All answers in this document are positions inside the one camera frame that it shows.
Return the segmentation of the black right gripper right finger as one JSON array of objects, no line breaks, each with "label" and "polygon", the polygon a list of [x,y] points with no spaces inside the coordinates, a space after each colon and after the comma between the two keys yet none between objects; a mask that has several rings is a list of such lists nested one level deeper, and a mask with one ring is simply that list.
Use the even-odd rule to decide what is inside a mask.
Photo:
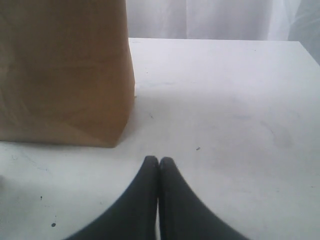
[{"label": "black right gripper right finger", "polygon": [[159,164],[158,210],[162,240],[246,240],[192,191],[174,160]]}]

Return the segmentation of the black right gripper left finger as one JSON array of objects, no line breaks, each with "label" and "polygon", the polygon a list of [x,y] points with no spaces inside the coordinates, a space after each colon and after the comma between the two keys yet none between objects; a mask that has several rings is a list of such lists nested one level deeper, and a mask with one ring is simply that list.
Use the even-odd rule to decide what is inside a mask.
[{"label": "black right gripper left finger", "polygon": [[155,240],[159,161],[146,156],[123,194],[69,240]]}]

